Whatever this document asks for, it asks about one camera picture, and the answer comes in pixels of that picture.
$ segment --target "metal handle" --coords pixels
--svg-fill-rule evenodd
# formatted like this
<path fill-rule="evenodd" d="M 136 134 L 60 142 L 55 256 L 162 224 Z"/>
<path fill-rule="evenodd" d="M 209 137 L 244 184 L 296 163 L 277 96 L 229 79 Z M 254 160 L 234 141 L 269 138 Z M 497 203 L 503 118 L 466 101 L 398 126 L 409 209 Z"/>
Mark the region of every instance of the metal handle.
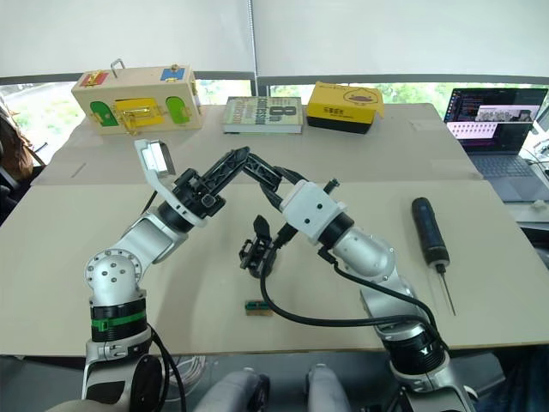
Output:
<path fill-rule="evenodd" d="M 114 66 L 116 66 L 118 63 L 120 63 L 120 65 L 122 66 L 123 69 L 126 68 L 126 66 L 124 65 L 124 62 L 122 61 L 121 58 L 117 58 L 114 62 L 111 63 L 111 71 L 112 71 L 112 74 L 118 79 L 118 75 L 117 75 L 117 71 L 114 70 Z"/>

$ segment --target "laptop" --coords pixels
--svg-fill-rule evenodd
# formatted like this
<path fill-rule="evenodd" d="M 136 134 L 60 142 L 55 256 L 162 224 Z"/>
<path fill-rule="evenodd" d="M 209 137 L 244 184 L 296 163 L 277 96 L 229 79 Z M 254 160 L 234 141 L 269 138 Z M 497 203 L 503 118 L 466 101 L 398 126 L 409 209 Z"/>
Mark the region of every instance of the laptop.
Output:
<path fill-rule="evenodd" d="M 547 90 L 455 88 L 449 131 L 504 202 L 549 200 L 549 189 L 519 155 Z"/>

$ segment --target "screwdriver shaft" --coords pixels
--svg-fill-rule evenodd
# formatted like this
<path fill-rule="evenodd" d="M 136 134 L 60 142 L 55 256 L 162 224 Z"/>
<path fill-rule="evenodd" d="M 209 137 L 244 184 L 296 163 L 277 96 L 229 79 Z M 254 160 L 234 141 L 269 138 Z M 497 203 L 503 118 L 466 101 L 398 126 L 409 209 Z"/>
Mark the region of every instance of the screwdriver shaft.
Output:
<path fill-rule="evenodd" d="M 443 273 L 441 273 L 440 276 L 443 278 L 444 288 L 446 289 L 446 295 L 448 296 L 449 305 L 452 307 L 452 312 L 455 316 L 454 302 L 452 302 L 452 297 L 449 295 L 448 285 L 446 284 L 446 277 Z"/>

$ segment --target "robotic arm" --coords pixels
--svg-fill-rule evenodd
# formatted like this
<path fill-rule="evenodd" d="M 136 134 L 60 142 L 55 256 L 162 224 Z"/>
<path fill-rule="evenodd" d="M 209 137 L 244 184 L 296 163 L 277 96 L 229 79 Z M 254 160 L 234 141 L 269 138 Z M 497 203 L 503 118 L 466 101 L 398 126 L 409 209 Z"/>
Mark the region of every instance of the robotic arm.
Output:
<path fill-rule="evenodd" d="M 445 408 L 455 404 L 460 406 L 455 406 L 456 410 L 474 410 L 451 372 L 442 341 L 430 332 L 431 327 L 436 328 L 434 319 L 429 324 L 429 316 L 411 303 L 412 299 L 394 297 L 413 296 L 396 271 L 394 250 L 356 228 L 345 205 L 329 197 L 335 181 L 321 189 L 296 172 L 271 167 L 249 148 L 240 148 L 227 153 L 202 176 L 188 169 L 171 183 L 173 165 L 163 143 L 140 140 L 136 150 L 147 181 L 165 201 L 158 208 L 149 208 L 116 244 L 87 263 L 85 278 L 93 290 L 89 301 L 92 339 L 86 345 L 83 399 L 115 405 L 119 410 L 157 410 L 162 372 L 158 359 L 148 354 L 155 333 L 147 323 L 146 291 L 139 288 L 139 282 L 151 264 L 167 258 L 187 240 L 193 227 L 204 227 L 207 216 L 223 207 L 220 191 L 244 171 L 260 183 L 267 199 L 287 221 L 274 242 L 268 242 L 258 230 L 261 225 L 256 225 L 256 241 L 261 240 L 262 247 L 255 249 L 254 256 L 241 251 L 246 259 L 243 267 L 256 263 L 262 291 L 266 294 L 264 277 L 276 249 L 297 231 L 304 233 L 313 244 L 323 245 L 319 254 L 336 269 L 336 259 L 328 250 L 345 263 L 351 278 L 366 281 L 364 284 L 383 284 L 377 290 L 361 288 L 361 295 L 371 317 L 385 319 L 375 323 L 376 331 L 390 353 L 391 369 L 410 405 L 414 407 L 416 396 L 424 402 L 420 394 L 428 392 L 436 393 L 437 398 L 444 394 Z M 285 199 L 276 195 L 282 178 L 295 184 Z M 393 296 L 380 291 L 383 288 L 393 291 Z"/>
<path fill-rule="evenodd" d="M 321 189 L 301 179 L 287 197 L 274 206 L 281 211 L 287 224 L 306 235 L 313 245 L 322 245 L 318 254 L 333 264 L 338 273 L 356 282 L 366 281 L 361 282 L 368 286 L 362 287 L 360 293 L 371 318 L 402 315 L 423 318 L 423 322 L 393 321 L 375 327 L 389 352 L 391 371 L 402 385 L 401 403 L 408 407 L 407 410 L 434 412 L 451 407 L 456 411 L 474 411 L 469 395 L 454 375 L 445 345 L 438 333 L 432 333 L 428 327 L 430 322 L 436 329 L 429 309 L 423 304 L 418 306 L 420 302 L 414 303 L 413 299 L 402 299 L 402 295 L 413 298 L 414 294 L 412 287 L 397 273 L 394 249 L 384 240 L 354 226 L 354 221 L 345 213 L 346 206 L 329 196 L 335 186 L 336 182 L 332 181 Z M 272 242 L 272 250 L 293 236 L 290 234 L 280 240 L 284 237 L 283 232 Z M 337 260 L 328 250 L 344 263 L 347 272 L 338 269 Z M 263 258 L 269 259 L 268 255 L 266 251 Z M 264 277 L 261 276 L 263 298 L 275 312 L 285 316 L 285 311 L 266 294 Z"/>

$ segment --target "laptop screen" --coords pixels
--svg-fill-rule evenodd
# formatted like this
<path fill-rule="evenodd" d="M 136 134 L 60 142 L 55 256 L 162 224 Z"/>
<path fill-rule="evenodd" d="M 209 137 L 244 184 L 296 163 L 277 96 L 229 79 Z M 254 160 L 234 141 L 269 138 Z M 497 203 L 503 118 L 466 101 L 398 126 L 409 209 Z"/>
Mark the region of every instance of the laptop screen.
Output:
<path fill-rule="evenodd" d="M 455 88 L 444 122 L 466 152 L 518 154 L 544 88 Z"/>

